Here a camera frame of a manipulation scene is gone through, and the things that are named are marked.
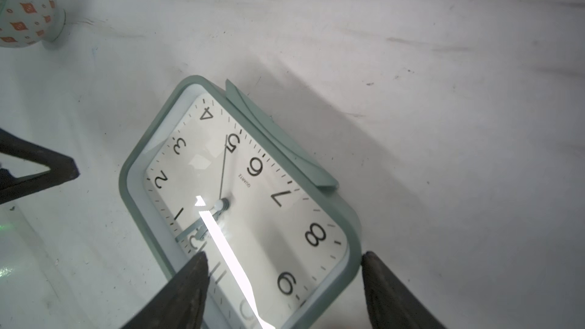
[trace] white vase with orange pattern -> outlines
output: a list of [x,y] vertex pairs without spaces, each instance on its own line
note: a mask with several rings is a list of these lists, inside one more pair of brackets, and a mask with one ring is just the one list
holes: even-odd
[[0,0],[0,47],[53,42],[65,25],[57,0]]

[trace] clock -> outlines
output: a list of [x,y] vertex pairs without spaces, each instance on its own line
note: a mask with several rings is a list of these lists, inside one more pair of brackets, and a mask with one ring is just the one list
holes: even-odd
[[209,328],[309,327],[359,268],[337,181],[230,81],[183,80],[119,186],[168,278],[205,252]]

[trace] clock numeral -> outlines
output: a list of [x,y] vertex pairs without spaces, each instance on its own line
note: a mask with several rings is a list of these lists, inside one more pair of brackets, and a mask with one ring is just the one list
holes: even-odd
[[282,205],[280,204],[280,202],[276,199],[276,197],[281,196],[283,194],[289,194],[291,193],[289,190],[286,190],[284,192],[279,192],[279,193],[275,193],[275,194],[271,194],[270,197],[272,197],[272,199],[274,200],[274,202],[276,202],[276,204],[278,204],[279,207],[282,207]]
[[[318,227],[319,230],[321,230],[321,233],[319,235],[322,235],[322,237],[318,237],[317,235],[315,235],[315,231],[313,231],[313,228]],[[312,242],[311,239],[309,237],[314,237],[315,238],[315,242]],[[312,223],[309,226],[309,231],[307,231],[305,233],[305,239],[307,239],[307,242],[309,244],[311,244],[312,246],[317,246],[319,245],[319,241],[323,241],[325,240],[325,238],[327,237],[327,234],[325,233],[325,229],[323,229],[321,227],[321,225],[319,225],[318,223]]]
[[203,114],[201,115],[201,117],[199,118],[200,120],[209,120],[214,118],[214,115],[211,114],[211,112],[209,112],[209,107],[205,107],[205,112],[203,112]]
[[244,313],[244,307],[246,307],[247,309],[250,308],[250,305],[248,304],[248,302],[243,299],[242,302],[240,302],[240,314],[242,315],[242,318],[246,319],[246,320],[252,320],[253,318],[256,318],[256,316],[254,315],[254,313],[252,312],[252,314],[250,312],[248,312],[248,314],[246,315]]
[[183,142],[183,146],[186,147],[185,140],[183,140],[182,137],[179,137],[177,139],[177,143],[172,147],[172,149],[175,151],[175,154],[177,154],[177,155],[181,155],[181,153],[179,153],[179,151],[177,151],[177,149],[180,149],[181,148],[181,146],[179,145],[179,141],[182,141]]
[[[282,281],[286,281],[288,283],[284,285],[284,289],[282,288]],[[290,272],[283,272],[278,276],[278,280],[276,282],[278,284],[278,289],[285,295],[290,296],[293,293],[293,285],[296,285],[296,279]]]
[[165,172],[160,171],[160,173],[163,175],[162,177],[157,177],[154,179],[154,185],[157,186],[157,188],[162,188],[162,186],[158,185],[158,180],[168,180],[167,176],[165,175]]
[[[254,160],[256,160],[256,161],[258,161],[258,163],[260,163],[259,168],[254,168],[254,164],[252,164],[252,162]],[[260,160],[258,157],[253,157],[252,159],[250,159],[250,167],[246,168],[246,169],[248,170],[248,173],[250,173],[250,175],[252,177],[255,177],[255,176],[259,175],[260,172],[262,172],[262,168],[263,168],[262,160]]]
[[238,143],[240,143],[240,138],[238,137],[238,135],[236,134],[230,134],[228,136],[228,144],[225,146],[229,152],[233,152],[234,150],[236,150],[236,145],[234,145],[232,143],[232,137],[235,137],[236,140],[238,141]]

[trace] orange diamond pattern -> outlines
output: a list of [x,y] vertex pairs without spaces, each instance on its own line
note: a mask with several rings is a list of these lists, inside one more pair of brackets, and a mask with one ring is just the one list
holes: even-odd
[[22,5],[25,13],[36,13],[36,9],[34,9],[34,5],[32,3],[21,3],[20,5]]
[[28,28],[26,28],[26,25],[24,22],[10,22],[10,24],[14,27],[15,30],[17,31],[24,31],[24,30],[28,30]]

